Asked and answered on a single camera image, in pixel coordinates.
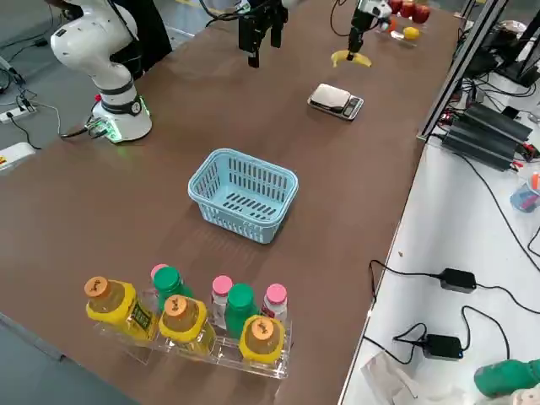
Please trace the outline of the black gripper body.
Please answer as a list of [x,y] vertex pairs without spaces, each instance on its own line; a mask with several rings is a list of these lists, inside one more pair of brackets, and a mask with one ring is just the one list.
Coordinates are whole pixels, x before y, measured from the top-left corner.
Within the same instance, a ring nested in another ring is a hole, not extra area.
[[286,24],[289,11],[281,1],[245,0],[240,2],[240,14],[247,19],[264,24]]
[[351,27],[356,30],[370,30],[373,20],[374,16],[371,13],[356,9],[351,19]]

